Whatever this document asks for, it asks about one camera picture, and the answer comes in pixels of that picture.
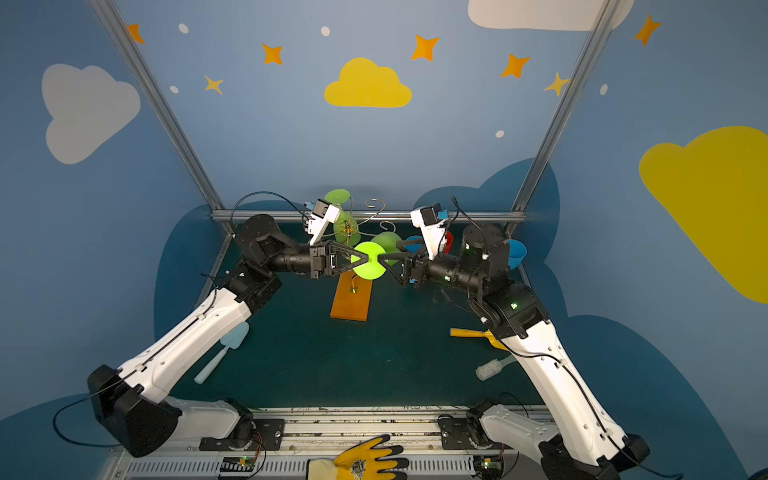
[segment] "robotic arm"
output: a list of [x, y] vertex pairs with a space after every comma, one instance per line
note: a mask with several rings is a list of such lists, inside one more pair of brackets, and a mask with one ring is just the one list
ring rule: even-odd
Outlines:
[[[362, 252], [331, 240], [319, 241], [337, 207], [319, 200], [298, 244], [280, 232], [269, 215], [256, 215], [235, 236], [243, 251], [238, 264], [186, 319], [118, 369], [101, 366], [88, 378], [97, 420], [135, 457], [169, 439], [248, 439], [247, 409], [226, 402], [187, 402], [169, 392], [179, 378], [224, 334], [261, 309], [280, 288], [276, 272], [335, 276], [362, 266]], [[509, 245], [492, 225], [469, 226], [458, 257], [442, 252], [445, 213], [439, 205], [412, 212], [425, 246], [387, 253], [378, 261], [403, 286], [429, 283], [470, 292], [470, 307], [502, 341], [531, 378], [555, 423], [543, 424], [483, 402], [468, 414], [472, 442], [489, 448], [501, 442], [541, 463], [551, 480], [618, 479], [650, 451], [604, 411], [564, 351], [549, 315], [532, 290], [508, 278]], [[349, 258], [360, 258], [354, 263]], [[386, 260], [398, 260], [390, 266]]]

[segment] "yellow star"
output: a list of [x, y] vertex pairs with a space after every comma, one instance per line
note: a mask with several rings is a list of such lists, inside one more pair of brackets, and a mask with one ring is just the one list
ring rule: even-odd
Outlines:
[[261, 44], [261, 46], [264, 47], [264, 51], [266, 52], [266, 58], [264, 59], [264, 64], [268, 63], [277, 63], [278, 65], [282, 65], [283, 61], [280, 60], [280, 50], [283, 50], [283, 47], [267, 47], [265, 44]]
[[139, 35], [139, 24], [129, 25], [128, 31], [131, 33], [131, 37], [134, 38], [135, 41], [143, 44], [144, 39]]
[[554, 83], [552, 85], [546, 87], [544, 89], [544, 91], [554, 90], [555, 92], [557, 92], [558, 97], [559, 97], [560, 96], [560, 92], [561, 92], [561, 90], [563, 88], [563, 85], [567, 84], [569, 81], [571, 81], [570, 78], [566, 78], [565, 80], [560, 78], [560, 72], [558, 72], [558, 73], [554, 74]]
[[653, 34], [657, 28], [661, 26], [661, 23], [656, 23], [653, 20], [650, 19], [650, 15], [648, 15], [648, 20], [645, 21], [645, 25], [643, 26], [643, 29], [640, 30], [637, 35], [634, 37], [637, 40], [643, 41], [643, 46], [648, 45], [648, 39], [650, 38], [651, 34]]
[[507, 69], [502, 73], [502, 78], [508, 75], [514, 75], [515, 77], [520, 78], [520, 75], [523, 74], [525, 63], [530, 59], [531, 57], [517, 58], [514, 55], [509, 55], [509, 65], [507, 65]]
[[426, 58], [427, 60], [432, 61], [432, 49], [435, 47], [435, 44], [437, 44], [438, 40], [439, 38], [425, 40], [424, 38], [421, 38], [417, 35], [416, 51], [413, 52], [411, 60], [416, 60], [417, 58]]
[[210, 78], [208, 78], [208, 75], [205, 76], [205, 79], [208, 80], [208, 86], [205, 87], [205, 89], [206, 90], [215, 90], [215, 91], [219, 92], [219, 95], [221, 95], [221, 90], [219, 90], [219, 84], [223, 80], [213, 81]]

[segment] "toy shovel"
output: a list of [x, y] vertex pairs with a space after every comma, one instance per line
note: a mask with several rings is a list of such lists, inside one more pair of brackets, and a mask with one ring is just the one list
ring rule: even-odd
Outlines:
[[237, 325], [232, 330], [230, 330], [227, 335], [221, 337], [221, 340], [219, 341], [222, 345], [224, 345], [224, 348], [222, 348], [221, 351], [217, 353], [210, 362], [208, 362], [208, 365], [205, 365], [200, 373], [195, 376], [195, 383], [202, 385], [210, 373], [213, 372], [213, 370], [219, 365], [219, 362], [221, 362], [221, 359], [224, 358], [229, 349], [236, 349], [240, 346], [240, 344], [243, 342], [243, 339], [245, 338], [245, 335], [248, 334], [249, 329], [250, 324], [248, 322], [242, 322], [240, 325]]

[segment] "glove cuff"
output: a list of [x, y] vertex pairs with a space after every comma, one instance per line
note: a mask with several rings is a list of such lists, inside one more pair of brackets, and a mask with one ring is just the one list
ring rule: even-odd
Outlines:
[[310, 460], [306, 469], [306, 480], [336, 480], [339, 469], [333, 464], [333, 460], [318, 458]]

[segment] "glove logo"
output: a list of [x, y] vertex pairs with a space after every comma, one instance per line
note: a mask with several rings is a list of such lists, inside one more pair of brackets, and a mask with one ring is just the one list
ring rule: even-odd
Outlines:
[[355, 460], [354, 463], [352, 463], [350, 471], [352, 472], [352, 476], [355, 477], [355, 480], [362, 480], [362, 474], [366, 472], [366, 461], [362, 459]]

